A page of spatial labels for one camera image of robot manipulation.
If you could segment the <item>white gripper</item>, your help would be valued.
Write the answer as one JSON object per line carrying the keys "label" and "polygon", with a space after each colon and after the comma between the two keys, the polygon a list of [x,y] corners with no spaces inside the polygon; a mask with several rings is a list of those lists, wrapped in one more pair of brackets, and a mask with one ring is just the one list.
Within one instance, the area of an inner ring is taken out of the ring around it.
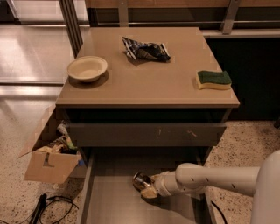
{"label": "white gripper", "polygon": [[151,175],[154,180],[154,187],[147,187],[141,191],[141,195],[146,199],[155,199],[158,195],[172,196],[181,193],[180,184],[176,180],[174,171],[165,171],[159,174]]}

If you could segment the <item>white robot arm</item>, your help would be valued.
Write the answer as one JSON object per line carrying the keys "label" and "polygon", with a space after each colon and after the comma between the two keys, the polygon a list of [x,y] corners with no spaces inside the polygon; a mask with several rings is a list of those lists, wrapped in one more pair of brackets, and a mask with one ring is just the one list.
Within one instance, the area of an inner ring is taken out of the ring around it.
{"label": "white robot arm", "polygon": [[147,199],[158,195],[196,193],[214,186],[251,196],[251,224],[280,223],[280,151],[270,154],[259,167],[204,167],[181,164],[175,171],[134,178]]}

